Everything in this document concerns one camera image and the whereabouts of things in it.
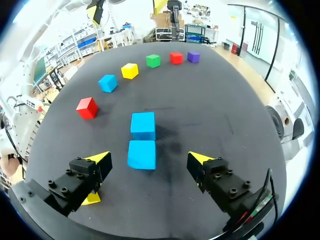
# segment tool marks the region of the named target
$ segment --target blue cube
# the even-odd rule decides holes
[[[115,75],[105,75],[100,79],[99,85],[103,92],[112,93],[116,86],[118,86],[117,78]]]
[[[133,113],[131,135],[134,140],[156,140],[156,117],[154,112]]]
[[[135,141],[129,142],[128,166],[139,170],[156,169],[156,142]]]

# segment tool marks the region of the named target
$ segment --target purple cube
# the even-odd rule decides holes
[[[191,63],[198,63],[200,60],[200,53],[198,53],[196,51],[188,52],[188,60]]]

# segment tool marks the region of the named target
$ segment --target yellow cube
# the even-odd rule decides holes
[[[121,68],[122,76],[124,79],[134,79],[138,74],[138,64],[127,63]]]

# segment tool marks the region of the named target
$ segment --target cardboard box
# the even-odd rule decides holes
[[[171,26],[171,19],[170,19],[170,11],[163,11],[157,15],[150,14],[150,19],[155,20],[155,24],[157,28],[169,28]],[[179,26],[181,29],[185,28],[185,21],[182,19],[181,14],[179,13]]]

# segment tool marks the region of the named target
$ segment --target cube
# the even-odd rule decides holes
[[[115,75],[105,75],[100,79],[99,85],[103,92],[112,93],[116,86],[118,86],[117,78]]]
[[[121,68],[124,79],[134,79],[138,74],[138,65],[136,63],[127,63]]]
[[[139,170],[156,169],[156,142],[136,141],[129,142],[128,166]]]
[[[80,100],[76,111],[83,119],[94,119],[98,112],[98,106],[92,97]]]
[[[200,60],[200,53],[196,51],[190,51],[188,52],[188,61],[191,63],[198,63]]]
[[[182,64],[184,61],[184,56],[180,52],[170,53],[170,62],[172,64]]]
[[[156,54],[146,56],[146,65],[150,68],[156,68],[161,65],[161,57]]]
[[[156,140],[156,117],[154,112],[132,114],[130,132],[134,140]]]

